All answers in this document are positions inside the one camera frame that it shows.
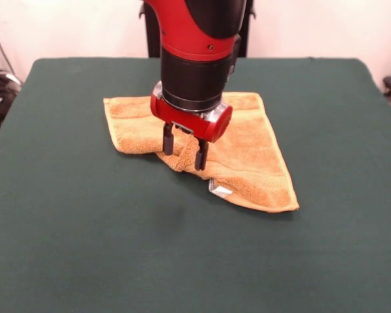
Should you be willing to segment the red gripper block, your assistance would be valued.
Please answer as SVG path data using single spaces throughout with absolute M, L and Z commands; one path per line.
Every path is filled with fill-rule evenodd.
M 152 114 L 164 122 L 162 149 L 165 155 L 173 154 L 174 126 L 198 138 L 199 149 L 195 155 L 194 168 L 203 171 L 207 163 L 209 142 L 214 143 L 221 138 L 232 118 L 233 108 L 219 101 L 212 110 L 190 113 L 168 103 L 163 95 L 162 82 L 154 86 L 150 104 Z

